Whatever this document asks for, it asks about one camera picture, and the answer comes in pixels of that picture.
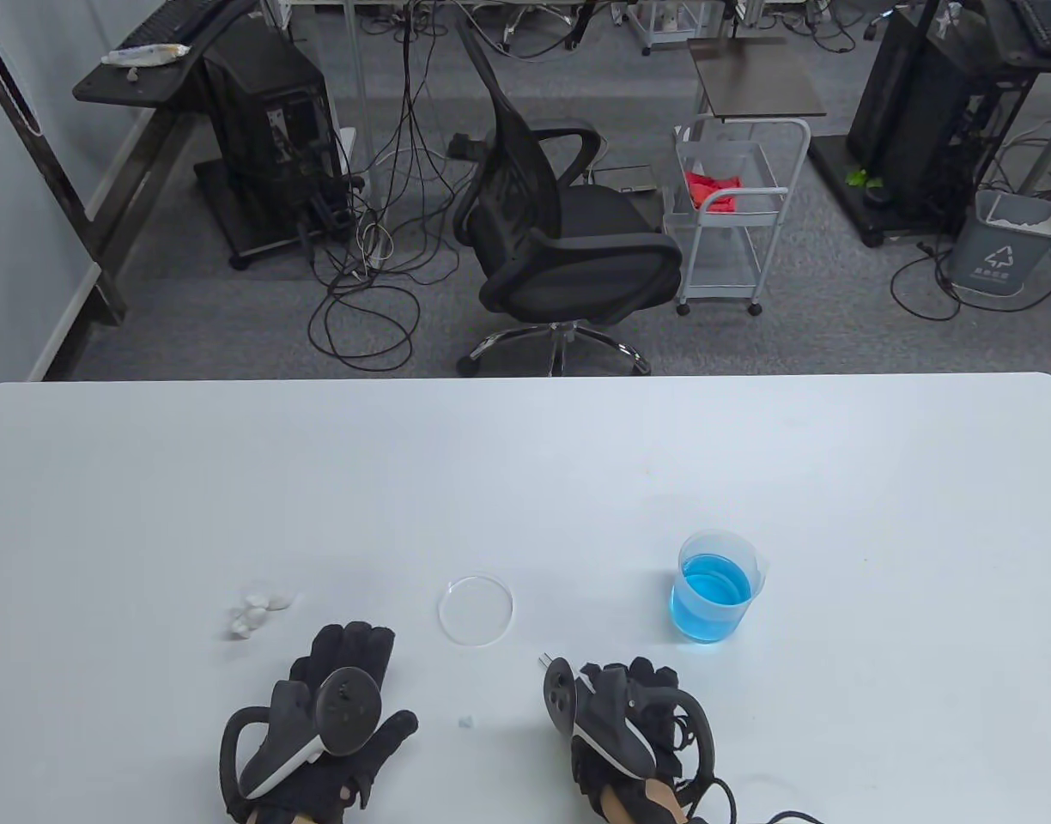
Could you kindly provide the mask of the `person's left hand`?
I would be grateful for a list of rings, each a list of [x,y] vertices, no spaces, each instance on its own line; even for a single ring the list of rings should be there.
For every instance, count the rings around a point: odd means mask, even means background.
[[[380,717],[394,639],[365,621],[323,627],[270,706],[228,719],[219,769],[232,819],[341,823],[347,808],[368,804],[385,761],[418,729],[412,710]]]

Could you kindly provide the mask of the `person's right hand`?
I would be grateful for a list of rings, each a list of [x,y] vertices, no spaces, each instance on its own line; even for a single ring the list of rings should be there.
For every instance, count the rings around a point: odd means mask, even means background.
[[[713,783],[715,750],[705,710],[674,670],[636,657],[573,674],[561,660],[547,691],[593,812],[607,823],[691,821]]]

